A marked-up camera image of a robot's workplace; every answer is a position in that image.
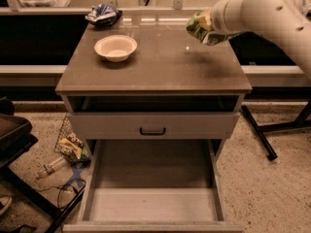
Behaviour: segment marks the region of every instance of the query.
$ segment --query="plastic bottle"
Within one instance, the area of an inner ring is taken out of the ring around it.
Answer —
[[[49,164],[44,164],[43,169],[37,173],[36,179],[46,178],[48,175],[54,173],[55,171],[65,166],[66,164],[68,164],[66,159],[63,156],[60,156],[59,158],[50,162]]]

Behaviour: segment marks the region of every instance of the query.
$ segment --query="floor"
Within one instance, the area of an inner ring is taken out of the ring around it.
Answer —
[[[259,123],[267,124],[293,120],[303,108],[297,103],[244,103]],[[28,118],[33,124],[37,143],[29,152],[11,165],[22,179],[57,204],[59,190],[51,188],[64,184],[72,176],[69,165],[49,177],[36,179],[44,163],[59,157],[57,141],[62,137],[66,111],[61,102],[16,103],[16,115]],[[257,135],[249,122],[240,117],[231,138],[225,143],[218,160],[227,220],[244,227],[245,233],[310,233],[311,232],[311,130],[273,133],[268,139],[279,158],[270,162],[266,158]],[[81,177],[84,178],[88,168]],[[14,198],[10,209],[0,217],[0,231],[12,231],[20,225],[37,227],[45,232],[51,219],[37,209],[4,180],[0,180],[0,196]],[[72,193],[60,196],[65,205]],[[79,206],[65,223],[75,223]]]

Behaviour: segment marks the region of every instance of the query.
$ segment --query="white bowl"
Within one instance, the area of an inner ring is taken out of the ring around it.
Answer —
[[[112,62],[126,60],[136,48],[136,41],[125,35],[112,35],[105,37],[99,40],[94,47],[98,55],[104,56]]]

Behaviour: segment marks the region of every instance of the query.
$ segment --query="drawer handle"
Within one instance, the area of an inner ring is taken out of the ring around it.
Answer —
[[[166,128],[163,128],[161,132],[151,132],[151,131],[147,132],[147,131],[144,131],[143,128],[139,128],[139,133],[142,136],[163,136],[166,133]]]

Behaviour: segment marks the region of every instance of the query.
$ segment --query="shoe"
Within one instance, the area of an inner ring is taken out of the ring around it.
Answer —
[[[12,197],[3,196],[0,197],[0,216],[3,215],[12,203]]]

